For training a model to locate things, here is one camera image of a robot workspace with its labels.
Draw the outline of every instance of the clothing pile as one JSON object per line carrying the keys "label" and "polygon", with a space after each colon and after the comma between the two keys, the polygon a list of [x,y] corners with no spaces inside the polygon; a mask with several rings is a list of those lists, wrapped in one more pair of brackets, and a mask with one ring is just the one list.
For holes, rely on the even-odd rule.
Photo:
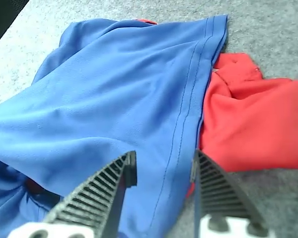
{"label": "clothing pile", "polygon": [[72,23],[32,85],[0,104],[0,238],[130,150],[128,238],[170,230],[196,148],[228,172],[298,169],[298,80],[266,80],[247,54],[221,53],[226,22]]}

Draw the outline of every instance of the red fabric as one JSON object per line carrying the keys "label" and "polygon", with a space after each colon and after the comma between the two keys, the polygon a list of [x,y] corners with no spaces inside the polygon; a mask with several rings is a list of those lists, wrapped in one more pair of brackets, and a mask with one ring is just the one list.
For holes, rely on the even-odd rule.
{"label": "red fabric", "polygon": [[148,19],[137,19],[137,21],[142,21],[142,22],[145,22],[145,23],[149,23],[149,24],[152,24],[152,25],[157,25],[158,23],[156,23],[155,21],[151,21],[151,20],[148,20]]}
{"label": "red fabric", "polygon": [[264,80],[246,54],[221,54],[215,68],[200,149],[227,172],[298,169],[298,80]]}

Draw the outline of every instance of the gray carpet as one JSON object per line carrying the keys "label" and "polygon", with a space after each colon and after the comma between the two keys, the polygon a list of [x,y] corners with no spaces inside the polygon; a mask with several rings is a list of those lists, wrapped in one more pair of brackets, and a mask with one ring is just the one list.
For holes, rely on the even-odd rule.
{"label": "gray carpet", "polygon": [[[229,14],[226,51],[249,53],[266,77],[298,78],[298,0],[30,0],[0,41],[0,102],[30,85],[72,21],[187,21],[219,13]],[[234,176],[278,237],[298,238],[298,171]],[[193,237],[191,200],[169,237]]]}

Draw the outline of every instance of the blue fabric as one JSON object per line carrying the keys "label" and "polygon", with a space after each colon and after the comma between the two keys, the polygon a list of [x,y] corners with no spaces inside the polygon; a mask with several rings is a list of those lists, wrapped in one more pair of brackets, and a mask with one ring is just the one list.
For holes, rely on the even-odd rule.
{"label": "blue fabric", "polygon": [[50,209],[26,190],[26,177],[66,196],[130,150],[137,152],[138,186],[126,193],[119,231],[163,237],[189,187],[226,19],[71,24],[33,84],[0,104],[0,238]]}

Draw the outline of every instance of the black object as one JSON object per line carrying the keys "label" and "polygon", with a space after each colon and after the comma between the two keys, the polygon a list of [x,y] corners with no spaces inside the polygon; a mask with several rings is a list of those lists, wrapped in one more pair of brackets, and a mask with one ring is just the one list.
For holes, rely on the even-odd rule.
{"label": "black object", "polygon": [[249,220],[245,232],[256,237],[267,237],[266,222],[246,194],[234,180],[210,157],[196,150],[191,173],[195,181],[195,238],[199,237],[200,220],[211,215],[208,229],[227,232],[226,217]]}
{"label": "black object", "polygon": [[126,188],[135,185],[136,153],[130,151],[79,185],[43,222],[87,226],[94,238],[117,238]]}
{"label": "black object", "polygon": [[0,0],[0,38],[29,0]]}

